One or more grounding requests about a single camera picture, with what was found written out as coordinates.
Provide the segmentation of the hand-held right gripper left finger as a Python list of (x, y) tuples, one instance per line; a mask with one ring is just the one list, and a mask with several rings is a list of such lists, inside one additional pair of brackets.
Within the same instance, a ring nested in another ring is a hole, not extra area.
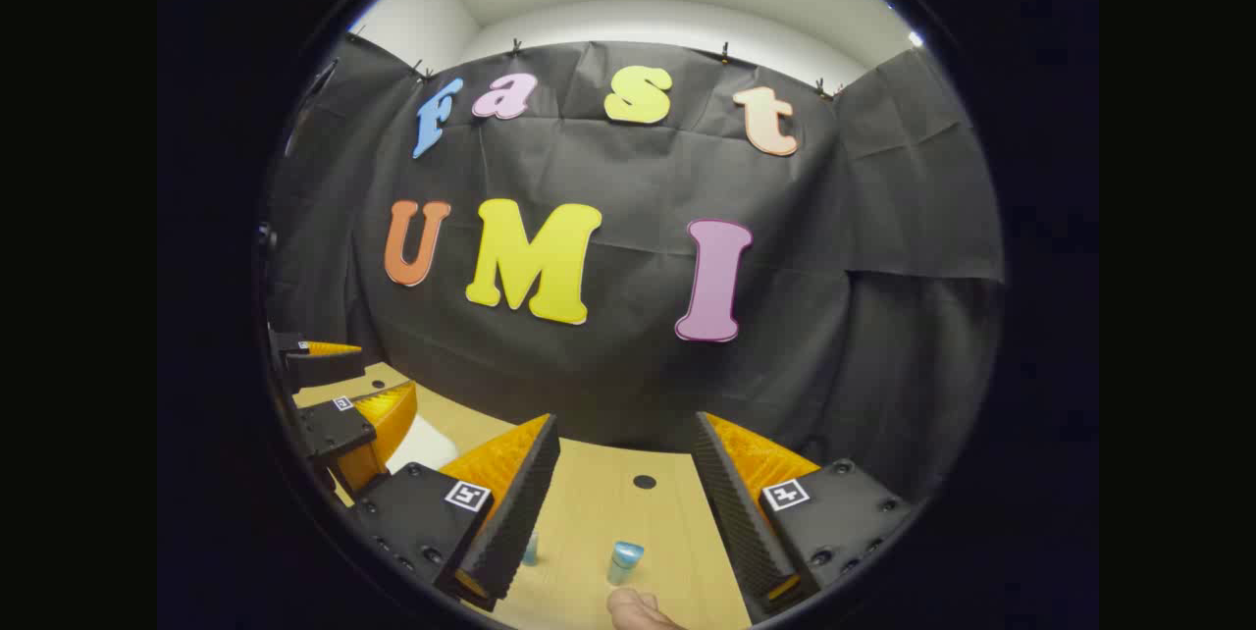
[(404, 575), (491, 611), (506, 599), (560, 456), (556, 417), (534, 417), (435, 469), (408, 463), (350, 507)]

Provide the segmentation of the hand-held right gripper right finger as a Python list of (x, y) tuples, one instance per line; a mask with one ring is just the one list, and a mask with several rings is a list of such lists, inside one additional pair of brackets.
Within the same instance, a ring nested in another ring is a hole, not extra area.
[(712, 412), (692, 457), (742, 595), (772, 617), (852, 582), (911, 521), (911, 501), (842, 457), (819, 466)]

